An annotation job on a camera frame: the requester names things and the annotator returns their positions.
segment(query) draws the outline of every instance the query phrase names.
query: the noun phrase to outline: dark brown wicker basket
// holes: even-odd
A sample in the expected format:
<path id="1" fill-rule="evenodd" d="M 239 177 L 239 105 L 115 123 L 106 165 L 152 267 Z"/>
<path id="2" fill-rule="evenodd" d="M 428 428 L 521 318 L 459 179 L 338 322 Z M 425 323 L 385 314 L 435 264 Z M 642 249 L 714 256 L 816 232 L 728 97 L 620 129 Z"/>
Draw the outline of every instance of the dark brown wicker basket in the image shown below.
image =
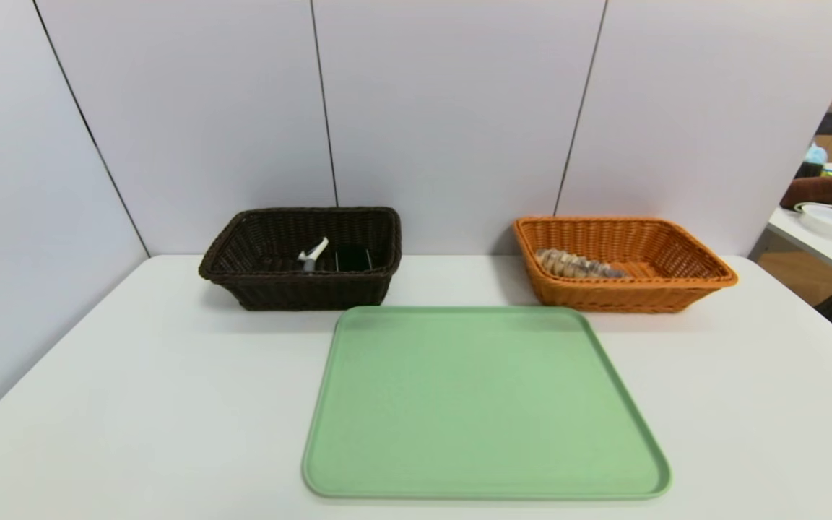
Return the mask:
<path id="1" fill-rule="evenodd" d="M 329 246 L 316 269 L 301 271 L 298 253 L 323 237 Z M 337 272 L 337 244 L 368 248 L 373 268 Z M 237 214 L 198 273 L 247 310 L 341 310 L 379 306 L 399 264 L 400 217 L 389 207 L 271 208 Z"/>

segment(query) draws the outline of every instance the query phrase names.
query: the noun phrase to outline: plastic tray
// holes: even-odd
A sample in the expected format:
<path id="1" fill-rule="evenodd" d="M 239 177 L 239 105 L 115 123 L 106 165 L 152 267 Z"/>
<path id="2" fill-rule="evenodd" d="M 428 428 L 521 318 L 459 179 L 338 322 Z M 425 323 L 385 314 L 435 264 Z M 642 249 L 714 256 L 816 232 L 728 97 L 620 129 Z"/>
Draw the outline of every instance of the plastic tray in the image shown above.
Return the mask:
<path id="1" fill-rule="evenodd" d="M 344 313 L 303 476 L 344 498 L 625 500 L 670 486 L 589 324 L 554 307 Z"/>

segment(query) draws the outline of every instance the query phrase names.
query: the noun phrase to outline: wall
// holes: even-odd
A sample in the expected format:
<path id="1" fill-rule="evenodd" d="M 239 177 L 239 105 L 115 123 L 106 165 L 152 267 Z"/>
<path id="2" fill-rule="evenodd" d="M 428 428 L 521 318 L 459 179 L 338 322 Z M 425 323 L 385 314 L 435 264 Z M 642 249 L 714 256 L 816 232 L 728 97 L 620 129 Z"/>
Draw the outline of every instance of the wall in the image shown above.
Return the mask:
<path id="1" fill-rule="evenodd" d="M 301 0 L 38 0 L 151 254 L 204 253 L 241 210 L 335 205 Z"/>
<path id="2" fill-rule="evenodd" d="M 0 398 L 145 253 L 30 0 L 0 0 Z"/>
<path id="3" fill-rule="evenodd" d="M 558 214 L 748 254 L 832 99 L 828 27 L 832 2 L 611 0 Z"/>
<path id="4" fill-rule="evenodd" d="M 611 0 L 591 62 L 601 0 L 39 1 L 153 253 L 338 198 L 399 208 L 407 253 L 557 205 L 746 254 L 832 98 L 828 2 Z"/>
<path id="5" fill-rule="evenodd" d="M 406 254 L 518 253 L 550 215 L 604 0 L 316 0 L 339 203 Z"/>

